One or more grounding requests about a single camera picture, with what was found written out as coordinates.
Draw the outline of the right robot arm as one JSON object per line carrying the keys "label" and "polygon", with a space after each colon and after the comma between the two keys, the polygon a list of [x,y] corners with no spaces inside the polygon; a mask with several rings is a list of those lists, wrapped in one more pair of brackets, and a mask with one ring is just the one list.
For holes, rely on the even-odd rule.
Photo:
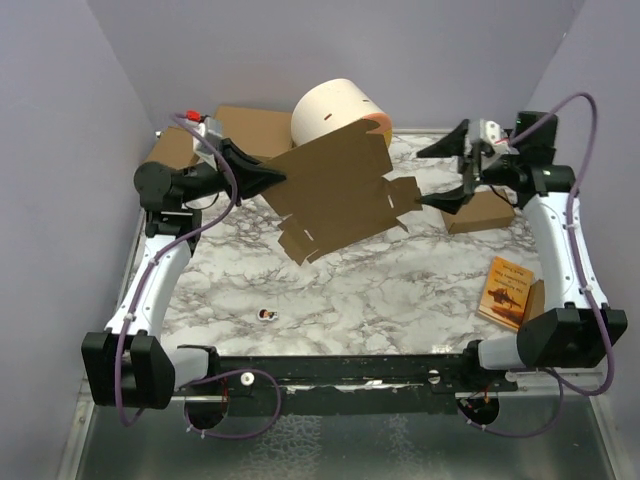
{"label": "right robot arm", "polygon": [[462,177],[459,187],[424,195],[421,204],[456,214],[477,187],[507,187],[538,250],[544,310],[515,335],[479,342],[478,357],[459,367],[461,383],[472,391],[491,384],[495,370],[594,368],[627,328],[625,312],[611,307],[591,266],[574,171],[554,162],[557,126],[556,115],[535,111],[519,112],[512,130],[465,119],[417,154],[456,158]]}

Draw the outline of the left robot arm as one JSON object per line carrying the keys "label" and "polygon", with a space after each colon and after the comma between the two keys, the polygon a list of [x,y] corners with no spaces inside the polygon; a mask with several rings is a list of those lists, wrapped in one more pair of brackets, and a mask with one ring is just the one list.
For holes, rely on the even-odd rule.
{"label": "left robot arm", "polygon": [[231,206],[285,181],[224,139],[219,154],[177,170],[146,162],[134,174],[145,211],[142,263],[114,316],[81,345],[93,400],[100,406],[163,409],[173,393],[189,384],[206,395],[220,385],[213,348],[182,346],[166,351],[160,341],[177,281],[205,229],[189,202],[225,192]]}

